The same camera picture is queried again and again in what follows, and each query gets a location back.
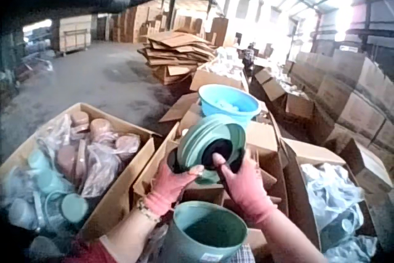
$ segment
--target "person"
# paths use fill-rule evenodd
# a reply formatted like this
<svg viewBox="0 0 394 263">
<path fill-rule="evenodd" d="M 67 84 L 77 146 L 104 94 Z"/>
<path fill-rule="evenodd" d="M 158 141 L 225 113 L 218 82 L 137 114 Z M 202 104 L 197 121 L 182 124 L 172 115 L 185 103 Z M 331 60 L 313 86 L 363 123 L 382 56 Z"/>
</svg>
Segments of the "person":
<svg viewBox="0 0 394 263">
<path fill-rule="evenodd" d="M 243 50 L 242 63 L 244 64 L 244 70 L 246 78 L 250 78 L 253 73 L 253 63 L 254 63 L 254 42 L 250 43 L 247 49 Z"/>
<path fill-rule="evenodd" d="M 257 163 L 248 151 L 236 174 L 226 165 L 222 155 L 214 153 L 212 157 L 232 200 L 244 216 L 263 231 L 275 262 L 327 262 L 301 230 L 271 202 L 264 190 Z M 66 258 L 64 262 L 135 263 L 159 218 L 171 209 L 182 190 L 203 171 L 204 166 L 199 165 L 183 174 L 174 174 L 166 158 L 163 159 L 151 192 L 139 201 L 139 206 L 99 241 L 84 245 L 77 255 Z"/>
</svg>

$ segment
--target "light green pot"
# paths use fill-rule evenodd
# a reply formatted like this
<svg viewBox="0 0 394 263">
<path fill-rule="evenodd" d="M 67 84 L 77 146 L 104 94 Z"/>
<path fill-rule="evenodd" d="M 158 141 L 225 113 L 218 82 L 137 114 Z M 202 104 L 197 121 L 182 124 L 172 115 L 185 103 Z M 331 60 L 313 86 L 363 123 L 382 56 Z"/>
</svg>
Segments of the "light green pot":
<svg viewBox="0 0 394 263">
<path fill-rule="evenodd" d="M 227 262 L 247 235 L 245 222 L 212 203 L 178 205 L 166 235 L 162 263 Z"/>
</svg>

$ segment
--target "concrete floor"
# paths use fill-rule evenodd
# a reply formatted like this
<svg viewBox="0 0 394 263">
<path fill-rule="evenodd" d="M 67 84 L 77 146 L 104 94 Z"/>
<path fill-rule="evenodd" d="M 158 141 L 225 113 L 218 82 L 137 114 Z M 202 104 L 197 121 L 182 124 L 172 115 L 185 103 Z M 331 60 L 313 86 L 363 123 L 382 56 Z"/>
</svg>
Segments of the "concrete floor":
<svg viewBox="0 0 394 263">
<path fill-rule="evenodd" d="M 158 120 L 187 92 L 190 81 L 163 86 L 137 53 L 140 47 L 93 44 L 88 51 L 53 59 L 52 72 L 41 70 L 21 83 L 19 95 L 0 115 L 1 162 L 40 125 L 78 102 L 166 134 L 174 123 L 159 124 Z"/>
</svg>

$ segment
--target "hand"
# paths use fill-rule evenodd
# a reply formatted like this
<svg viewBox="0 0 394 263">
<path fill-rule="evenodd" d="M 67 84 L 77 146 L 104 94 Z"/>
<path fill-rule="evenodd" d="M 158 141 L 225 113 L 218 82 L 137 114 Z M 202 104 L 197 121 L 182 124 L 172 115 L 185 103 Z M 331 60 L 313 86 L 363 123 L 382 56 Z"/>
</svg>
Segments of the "hand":
<svg viewBox="0 0 394 263">
<path fill-rule="evenodd" d="M 277 208 L 267 196 L 260 170 L 248 150 L 237 174 L 226 165 L 222 155 L 214 153 L 212 158 L 220 178 L 225 181 L 227 193 L 241 208 L 246 219 L 257 224 Z"/>
<path fill-rule="evenodd" d="M 201 176 L 203 171 L 204 166 L 197 165 L 188 172 L 174 174 L 168 167 L 165 156 L 160 161 L 151 192 L 143 199 L 145 206 L 159 217 L 165 215 L 171 209 L 171 204 L 177 201 L 182 190 Z"/>
</svg>

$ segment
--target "teal plant pot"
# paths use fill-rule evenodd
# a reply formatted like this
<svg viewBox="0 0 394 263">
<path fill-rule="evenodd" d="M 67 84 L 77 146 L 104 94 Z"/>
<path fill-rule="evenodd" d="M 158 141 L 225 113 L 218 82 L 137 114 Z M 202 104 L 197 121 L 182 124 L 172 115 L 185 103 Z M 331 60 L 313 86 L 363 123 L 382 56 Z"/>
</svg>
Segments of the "teal plant pot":
<svg viewBox="0 0 394 263">
<path fill-rule="evenodd" d="M 181 139 L 177 161 L 183 171 L 203 164 L 206 169 L 196 183 L 215 184 L 219 176 L 212 167 L 212 153 L 220 153 L 228 164 L 232 164 L 243 156 L 245 143 L 245 130 L 234 119 L 221 114 L 207 116 L 192 126 Z"/>
<path fill-rule="evenodd" d="M 227 262 L 247 236 L 245 222 L 216 204 L 178 205 L 164 240 L 160 262 Z"/>
</svg>

